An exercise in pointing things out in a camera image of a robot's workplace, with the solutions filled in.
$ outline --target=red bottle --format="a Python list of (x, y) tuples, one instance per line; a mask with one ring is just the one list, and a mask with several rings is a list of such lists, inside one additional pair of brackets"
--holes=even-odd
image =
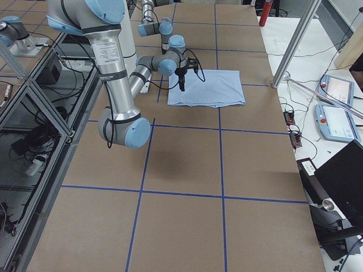
[(260, 26), (264, 27), (267, 17), (271, 11), (271, 7), (272, 7), (272, 0), (266, 0), (265, 4), (263, 6), (263, 11), (262, 11), (262, 15), (261, 15), (261, 19), (260, 19)]

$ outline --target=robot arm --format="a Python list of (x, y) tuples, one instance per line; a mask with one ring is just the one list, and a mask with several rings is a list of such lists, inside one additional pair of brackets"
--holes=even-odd
[(173, 0), (142, 0), (142, 20), (138, 26), (141, 37), (159, 34), (161, 36), (162, 52), (168, 49), (168, 40), (172, 36), (172, 24), (169, 18), (163, 18), (160, 22), (154, 20), (154, 7), (172, 4)]
[(187, 69), (188, 59), (184, 39), (171, 37), (166, 54), (140, 58), (129, 79), (119, 42), (124, 15), (123, 0), (48, 0), (49, 25), (61, 32), (86, 36), (95, 53), (110, 100), (98, 123), (101, 137), (109, 143), (139, 148), (149, 139), (150, 123), (141, 117), (133, 98), (152, 71), (166, 76), (178, 71), (183, 78), (180, 71)]
[(17, 16), (7, 16), (0, 21), (0, 40), (9, 47), (16, 41), (20, 51), (25, 53), (35, 48), (35, 41)]

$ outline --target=white label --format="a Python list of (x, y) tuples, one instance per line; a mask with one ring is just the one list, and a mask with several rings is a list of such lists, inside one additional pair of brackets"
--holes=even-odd
[(115, 41), (92, 44), (97, 65), (113, 64), (120, 61), (119, 50)]
[(354, 139), (348, 116), (341, 108), (323, 107), (330, 134), (334, 137)]
[(314, 168), (314, 166), (311, 164), (311, 162), (309, 160), (303, 161), (301, 164), (302, 164), (302, 166), (304, 166), (304, 168), (305, 168), (305, 170), (306, 170), (306, 172), (307, 172), (307, 174), (309, 176), (313, 176), (314, 175), (315, 168)]
[(348, 103), (350, 86), (347, 81), (330, 78), (327, 93), (343, 103)]

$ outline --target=label sticker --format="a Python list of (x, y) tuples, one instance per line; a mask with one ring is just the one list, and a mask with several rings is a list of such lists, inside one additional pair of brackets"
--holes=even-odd
[(107, 65), (119, 62), (120, 55), (115, 41), (92, 44), (97, 65)]
[(315, 168), (314, 168), (314, 166), (311, 164), (311, 162), (309, 160), (303, 161), (301, 164), (302, 164), (302, 166), (304, 166), (304, 168), (305, 168), (305, 170), (306, 170), (306, 172), (307, 172), (307, 174), (309, 176), (313, 176), (314, 175)]

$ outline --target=light blue joint cap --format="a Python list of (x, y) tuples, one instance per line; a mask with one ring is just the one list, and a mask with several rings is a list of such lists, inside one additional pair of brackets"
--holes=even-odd
[(1, 21), (5, 23), (21, 23), (22, 20), (17, 16), (6, 16), (4, 18), (1, 18)]
[(85, 0), (90, 10), (108, 24), (119, 24), (125, 16), (123, 0)]
[(169, 46), (173, 48), (185, 47), (184, 38), (181, 35), (173, 35), (169, 38)]
[(160, 61), (158, 71), (164, 76), (170, 77), (176, 70), (176, 63), (171, 59)]
[(149, 139), (151, 132), (150, 122), (141, 117), (129, 127), (125, 137), (125, 146), (130, 148), (140, 148)]
[(142, 24), (138, 25), (137, 31), (141, 37), (146, 37), (146, 29)]
[(72, 25), (68, 25), (63, 22), (60, 22), (48, 15), (47, 15), (47, 18), (48, 18), (48, 24), (51, 28), (58, 30), (60, 32), (67, 33), (67, 34), (83, 36), (82, 30), (77, 29), (77, 28), (73, 27)]
[(0, 35), (0, 40), (5, 44), (6, 47), (9, 47), (13, 44), (13, 41), (4, 35)]
[(162, 35), (172, 34), (172, 24), (171, 24), (171, 20), (169, 18), (162, 19), (162, 22), (159, 25), (159, 31)]

